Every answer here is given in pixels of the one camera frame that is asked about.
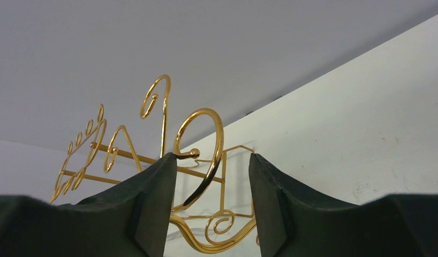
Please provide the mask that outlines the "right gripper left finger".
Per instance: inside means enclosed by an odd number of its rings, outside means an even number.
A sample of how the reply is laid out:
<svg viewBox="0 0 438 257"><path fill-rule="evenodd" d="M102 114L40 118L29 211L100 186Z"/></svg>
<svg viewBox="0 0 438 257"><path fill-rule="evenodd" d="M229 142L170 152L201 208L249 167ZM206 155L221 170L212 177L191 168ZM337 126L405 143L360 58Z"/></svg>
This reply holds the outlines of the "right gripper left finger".
<svg viewBox="0 0 438 257"><path fill-rule="evenodd" d="M176 175L168 153L75 205L0 195L0 256L162 256Z"/></svg>

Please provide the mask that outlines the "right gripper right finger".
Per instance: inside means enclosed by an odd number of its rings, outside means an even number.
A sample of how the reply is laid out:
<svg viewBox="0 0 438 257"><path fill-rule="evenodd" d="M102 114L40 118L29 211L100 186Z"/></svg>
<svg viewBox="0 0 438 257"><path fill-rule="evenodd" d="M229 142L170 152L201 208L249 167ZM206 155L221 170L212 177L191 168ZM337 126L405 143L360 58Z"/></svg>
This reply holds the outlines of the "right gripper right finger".
<svg viewBox="0 0 438 257"><path fill-rule="evenodd" d="M348 203L259 154L248 168L262 256L438 256L438 194Z"/></svg>

